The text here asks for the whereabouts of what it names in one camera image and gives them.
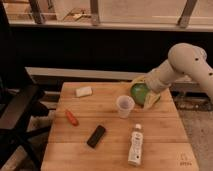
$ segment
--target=green object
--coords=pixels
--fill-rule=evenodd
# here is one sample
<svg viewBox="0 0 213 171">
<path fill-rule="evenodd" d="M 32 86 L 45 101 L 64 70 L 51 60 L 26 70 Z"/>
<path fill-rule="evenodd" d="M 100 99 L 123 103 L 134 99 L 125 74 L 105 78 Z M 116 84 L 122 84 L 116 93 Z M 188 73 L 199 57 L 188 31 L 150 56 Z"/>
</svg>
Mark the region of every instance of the green object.
<svg viewBox="0 0 213 171">
<path fill-rule="evenodd" d="M 145 83 L 136 83 L 131 87 L 130 91 L 135 103 L 139 105 L 144 105 L 145 98 L 150 90 L 148 89 Z"/>
</svg>

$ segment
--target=floor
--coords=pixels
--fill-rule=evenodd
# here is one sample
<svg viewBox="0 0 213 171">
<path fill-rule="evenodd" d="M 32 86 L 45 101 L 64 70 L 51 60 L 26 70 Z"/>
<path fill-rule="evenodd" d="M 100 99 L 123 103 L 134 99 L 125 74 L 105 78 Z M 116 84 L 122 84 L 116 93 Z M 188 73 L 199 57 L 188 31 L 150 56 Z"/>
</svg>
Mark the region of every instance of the floor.
<svg viewBox="0 0 213 171">
<path fill-rule="evenodd" d="M 21 3 L 4 0 L 4 6 L 11 20 L 32 20 L 30 5 L 27 0 Z M 101 22 L 116 23 L 149 23 L 149 24 L 176 24 L 187 0 L 103 0 L 99 4 Z M 71 13 L 84 10 L 90 14 L 89 0 L 63 0 L 53 1 L 53 8 L 42 0 L 38 1 L 41 11 L 46 20 L 57 21 L 80 21 L 90 22 L 88 17 L 74 18 Z M 209 25 L 213 24 L 212 0 L 199 0 L 192 13 L 190 24 Z"/>
<path fill-rule="evenodd" d="M 200 171 L 213 168 L 213 112 L 179 111 Z"/>
<path fill-rule="evenodd" d="M 184 127 L 197 158 L 200 171 L 211 171 L 213 168 L 213 112 L 179 110 Z M 54 112 L 49 118 L 32 119 L 31 129 L 50 124 Z M 48 134 L 32 140 L 38 156 L 42 159 Z M 24 151 L 19 148 L 16 154 L 7 162 L 2 171 L 36 170 Z"/>
</svg>

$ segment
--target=black object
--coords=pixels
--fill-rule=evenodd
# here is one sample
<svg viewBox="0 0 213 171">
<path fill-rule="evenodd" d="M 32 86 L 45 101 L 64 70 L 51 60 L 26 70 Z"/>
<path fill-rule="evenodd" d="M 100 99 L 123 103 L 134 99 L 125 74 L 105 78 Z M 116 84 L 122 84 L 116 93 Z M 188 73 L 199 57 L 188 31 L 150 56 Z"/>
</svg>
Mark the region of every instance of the black object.
<svg viewBox="0 0 213 171">
<path fill-rule="evenodd" d="M 38 170 L 41 162 L 29 138 L 50 130 L 50 126 L 27 132 L 30 117 L 46 116 L 49 110 L 38 100 L 44 95 L 33 84 L 13 43 L 6 13 L 0 1 L 0 170 L 18 146 L 22 146 Z M 20 89 L 11 93 L 8 88 Z"/>
<path fill-rule="evenodd" d="M 106 129 L 103 126 L 98 125 L 98 127 L 95 129 L 95 131 L 93 132 L 93 134 L 87 141 L 87 144 L 90 147 L 95 148 L 96 144 L 98 143 L 98 141 L 104 135 L 105 132 L 106 132 Z"/>
</svg>

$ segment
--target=white panel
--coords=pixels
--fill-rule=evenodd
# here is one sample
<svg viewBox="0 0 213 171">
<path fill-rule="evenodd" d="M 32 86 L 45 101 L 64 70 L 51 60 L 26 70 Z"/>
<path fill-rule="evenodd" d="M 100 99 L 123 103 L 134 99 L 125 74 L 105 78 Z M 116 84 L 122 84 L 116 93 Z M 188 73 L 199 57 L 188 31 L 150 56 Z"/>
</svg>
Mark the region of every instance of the white panel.
<svg viewBox="0 0 213 171">
<path fill-rule="evenodd" d="M 99 0 L 101 22 L 177 23 L 186 0 Z"/>
<path fill-rule="evenodd" d="M 90 8 L 90 0 L 53 0 L 58 20 L 63 20 L 73 8 Z"/>
<path fill-rule="evenodd" d="M 198 0 L 190 24 L 213 25 L 213 0 Z"/>
</svg>

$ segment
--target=black wall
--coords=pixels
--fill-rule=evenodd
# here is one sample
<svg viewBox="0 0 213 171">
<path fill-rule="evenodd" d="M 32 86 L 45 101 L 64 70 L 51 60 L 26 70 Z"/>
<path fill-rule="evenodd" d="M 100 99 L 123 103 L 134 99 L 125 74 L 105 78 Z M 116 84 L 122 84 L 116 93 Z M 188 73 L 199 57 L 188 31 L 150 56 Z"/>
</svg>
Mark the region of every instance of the black wall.
<svg viewBox="0 0 213 171">
<path fill-rule="evenodd" d="M 18 88 L 32 83 L 16 51 L 12 32 L 0 1 L 0 77 L 3 84 Z"/>
<path fill-rule="evenodd" d="M 170 47 L 203 47 L 213 67 L 213 33 L 12 27 L 26 66 L 147 72 Z"/>
</svg>

